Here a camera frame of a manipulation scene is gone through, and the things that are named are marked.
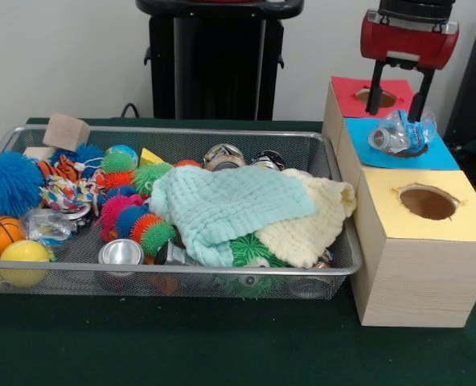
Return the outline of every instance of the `plastic bottle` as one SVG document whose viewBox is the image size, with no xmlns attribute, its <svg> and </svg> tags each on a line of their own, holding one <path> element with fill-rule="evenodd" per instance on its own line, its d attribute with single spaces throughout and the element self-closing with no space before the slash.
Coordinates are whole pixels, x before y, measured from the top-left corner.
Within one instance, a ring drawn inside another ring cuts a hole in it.
<svg viewBox="0 0 476 386">
<path fill-rule="evenodd" d="M 383 119 L 368 136 L 368 143 L 384 153 L 401 151 L 420 153 L 426 143 L 437 137 L 436 118 L 431 109 L 425 109 L 420 122 L 408 122 L 404 110 L 396 110 Z"/>
</svg>

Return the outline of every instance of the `black cable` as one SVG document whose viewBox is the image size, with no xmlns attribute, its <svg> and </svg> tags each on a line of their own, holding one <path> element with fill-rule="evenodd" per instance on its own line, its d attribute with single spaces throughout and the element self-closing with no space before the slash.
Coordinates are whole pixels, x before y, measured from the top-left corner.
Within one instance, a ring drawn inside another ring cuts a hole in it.
<svg viewBox="0 0 476 386">
<path fill-rule="evenodd" d="M 140 117 L 140 113 L 138 112 L 138 109 L 136 108 L 136 106 L 133 104 L 133 103 L 128 103 L 127 105 L 125 105 L 124 109 L 122 110 L 122 113 L 120 114 L 120 118 L 124 118 L 125 115 L 127 114 L 127 110 L 129 110 L 129 107 L 131 109 L 133 109 L 133 112 L 134 112 L 134 116 L 136 118 L 139 118 Z"/>
</svg>

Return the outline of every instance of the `white wall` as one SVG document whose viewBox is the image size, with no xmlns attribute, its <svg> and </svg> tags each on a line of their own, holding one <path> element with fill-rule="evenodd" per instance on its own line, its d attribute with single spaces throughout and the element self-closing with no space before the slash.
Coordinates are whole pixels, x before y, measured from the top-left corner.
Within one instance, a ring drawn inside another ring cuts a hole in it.
<svg viewBox="0 0 476 386">
<path fill-rule="evenodd" d="M 370 78 L 359 31 L 379 0 L 306 0 L 304 12 L 285 21 L 274 119 L 321 120 L 331 74 Z M 439 72 L 429 105 L 444 129 L 476 34 L 476 1 L 458 0 L 452 19 L 462 35 Z M 0 138 L 28 117 L 60 111 L 77 117 L 114 117 L 127 101 L 152 115 L 148 16 L 134 0 L 0 1 Z M 421 76 L 401 70 L 386 77 Z"/>
</svg>

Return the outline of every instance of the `blue paper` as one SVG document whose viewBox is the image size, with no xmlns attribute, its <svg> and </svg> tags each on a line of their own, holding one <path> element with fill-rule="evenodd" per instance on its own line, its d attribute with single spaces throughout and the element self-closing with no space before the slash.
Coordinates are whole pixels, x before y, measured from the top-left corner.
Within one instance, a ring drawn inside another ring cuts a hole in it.
<svg viewBox="0 0 476 386">
<path fill-rule="evenodd" d="M 388 169 L 460 170 L 454 157 L 440 137 L 428 144 L 428 151 L 414 158 L 398 158 L 372 148 L 368 135 L 379 119 L 347 118 L 347 128 L 360 161 L 369 166 Z"/>
</svg>

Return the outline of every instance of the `metal basket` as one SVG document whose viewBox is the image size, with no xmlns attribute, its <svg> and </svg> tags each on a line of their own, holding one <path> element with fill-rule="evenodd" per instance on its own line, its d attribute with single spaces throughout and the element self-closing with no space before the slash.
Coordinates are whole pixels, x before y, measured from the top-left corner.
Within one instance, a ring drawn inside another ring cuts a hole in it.
<svg viewBox="0 0 476 386">
<path fill-rule="evenodd" d="M 41 146 L 44 132 L 43 125 L 17 128 L 1 141 L 0 152 L 22 153 L 28 146 Z M 262 150 L 276 150 L 283 154 L 288 167 L 340 180 L 331 144 L 316 133 L 92 127 L 89 141 L 102 149 L 125 144 L 137 153 L 145 147 L 172 163 L 184 158 L 202 160 L 213 145 L 227 142 L 240 148 L 248 160 Z M 18 269 L 13 272 L 27 276 L 47 274 L 38 285 L 28 288 L 3 282 L 0 293 L 331 299 L 346 276 L 361 266 L 351 220 L 346 221 L 330 247 L 334 253 L 332 269 L 159 265 L 115 265 L 109 269 L 97 264 L 97 254 L 104 245 L 100 234 L 98 225 L 82 229 L 57 253 L 58 261 L 54 263 L 0 261 L 1 271 Z M 129 274 L 123 280 L 115 272 Z"/>
</svg>

